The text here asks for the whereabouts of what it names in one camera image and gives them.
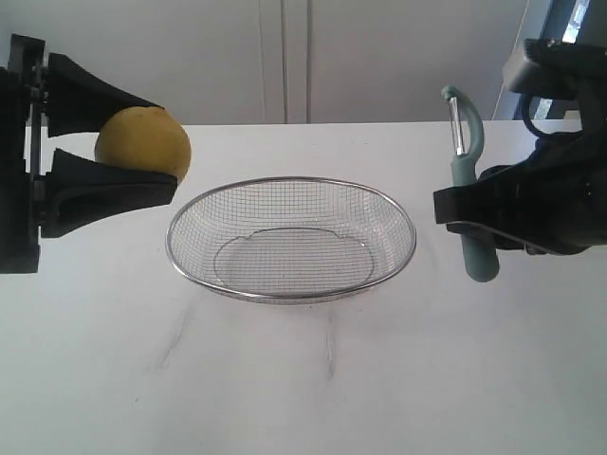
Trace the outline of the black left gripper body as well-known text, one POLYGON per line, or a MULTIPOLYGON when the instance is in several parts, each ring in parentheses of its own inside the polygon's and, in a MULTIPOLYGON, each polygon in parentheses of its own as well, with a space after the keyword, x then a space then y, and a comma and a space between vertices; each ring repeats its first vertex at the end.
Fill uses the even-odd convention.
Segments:
POLYGON ((42 118, 48 90, 46 42, 13 34, 1 68, 1 272, 38 271, 41 231, 50 219, 41 174, 42 118))

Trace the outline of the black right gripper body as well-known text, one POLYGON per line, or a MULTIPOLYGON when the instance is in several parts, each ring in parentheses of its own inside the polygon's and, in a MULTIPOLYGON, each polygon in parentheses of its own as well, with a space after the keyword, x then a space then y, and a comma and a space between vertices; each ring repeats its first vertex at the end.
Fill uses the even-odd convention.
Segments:
POLYGON ((528 158, 493 166, 488 210, 501 249, 575 255, 606 244, 606 134, 555 133, 528 158))

